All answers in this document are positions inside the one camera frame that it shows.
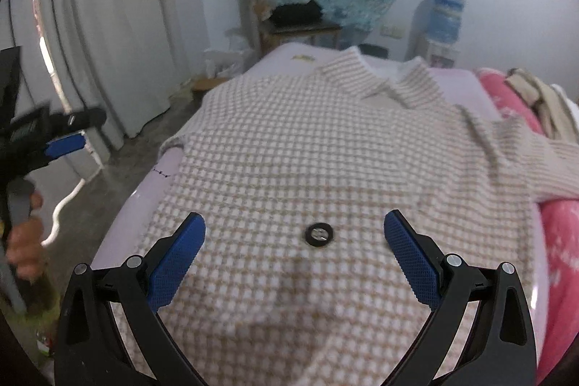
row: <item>hand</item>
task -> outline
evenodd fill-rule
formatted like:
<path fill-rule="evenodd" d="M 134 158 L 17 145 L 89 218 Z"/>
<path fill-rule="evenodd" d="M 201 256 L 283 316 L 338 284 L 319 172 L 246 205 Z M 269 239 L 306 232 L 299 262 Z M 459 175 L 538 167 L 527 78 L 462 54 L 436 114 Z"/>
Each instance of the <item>hand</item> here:
<path fill-rule="evenodd" d="M 39 209 L 42 196 L 34 192 L 30 203 L 33 209 Z M 33 282 L 44 272 L 42 233 L 42 221 L 37 216 L 31 216 L 10 232 L 6 256 L 8 262 L 16 267 L 19 278 Z"/>

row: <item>chair seat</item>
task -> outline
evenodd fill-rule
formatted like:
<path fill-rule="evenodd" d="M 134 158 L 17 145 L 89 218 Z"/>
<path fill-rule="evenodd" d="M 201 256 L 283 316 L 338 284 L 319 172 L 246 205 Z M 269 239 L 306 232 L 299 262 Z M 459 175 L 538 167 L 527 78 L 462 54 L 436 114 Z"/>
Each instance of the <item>chair seat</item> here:
<path fill-rule="evenodd" d="M 267 19 L 259 24 L 259 29 L 262 33 L 268 35 L 296 35 L 304 34 L 308 35 L 311 33 L 317 33 L 320 31 L 340 31 L 342 27 L 336 22 L 330 20 L 322 19 L 319 22 L 306 25 L 292 25 L 289 27 L 276 27 L 274 23 Z"/>

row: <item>black round button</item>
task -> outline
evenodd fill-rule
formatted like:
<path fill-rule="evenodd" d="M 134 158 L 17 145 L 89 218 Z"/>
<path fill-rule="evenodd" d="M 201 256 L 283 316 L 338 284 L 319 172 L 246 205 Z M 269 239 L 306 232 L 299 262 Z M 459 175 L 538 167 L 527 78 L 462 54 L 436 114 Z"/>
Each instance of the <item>black round button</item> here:
<path fill-rule="evenodd" d="M 310 246 L 324 247 L 332 242 L 334 229 L 327 223 L 316 223 L 306 229 L 306 242 Z"/>

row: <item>wooden chair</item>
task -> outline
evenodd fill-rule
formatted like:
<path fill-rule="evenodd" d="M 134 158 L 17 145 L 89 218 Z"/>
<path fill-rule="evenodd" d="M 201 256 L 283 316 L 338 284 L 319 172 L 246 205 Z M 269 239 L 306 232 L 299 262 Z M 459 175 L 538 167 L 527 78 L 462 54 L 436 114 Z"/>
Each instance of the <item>wooden chair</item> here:
<path fill-rule="evenodd" d="M 310 42 L 314 45 L 317 36 L 333 34 L 334 48 L 338 47 L 339 35 L 342 29 L 340 24 L 322 18 L 322 20 L 313 24 L 276 27 L 272 21 L 264 18 L 265 14 L 273 7 L 267 0 L 255 0 L 254 12 L 258 20 L 262 56 L 277 48 L 283 40 L 288 38 L 310 37 Z"/>

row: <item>beige and white knit sweater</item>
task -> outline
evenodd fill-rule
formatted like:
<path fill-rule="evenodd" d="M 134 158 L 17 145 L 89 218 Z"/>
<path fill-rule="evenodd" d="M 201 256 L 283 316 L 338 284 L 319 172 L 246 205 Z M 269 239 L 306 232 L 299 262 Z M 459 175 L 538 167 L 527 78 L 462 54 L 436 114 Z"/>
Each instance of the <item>beige and white knit sweater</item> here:
<path fill-rule="evenodd" d="M 513 262 L 530 294 L 529 203 L 579 196 L 579 147 L 448 105 L 424 65 L 380 80 L 356 49 L 309 76 L 220 86 L 176 142 L 185 157 L 137 253 L 204 216 L 205 244 L 160 315 L 212 386 L 381 384 L 429 314 L 384 239 L 386 213 L 469 264 Z M 321 249 L 303 239 L 317 221 L 335 230 Z"/>

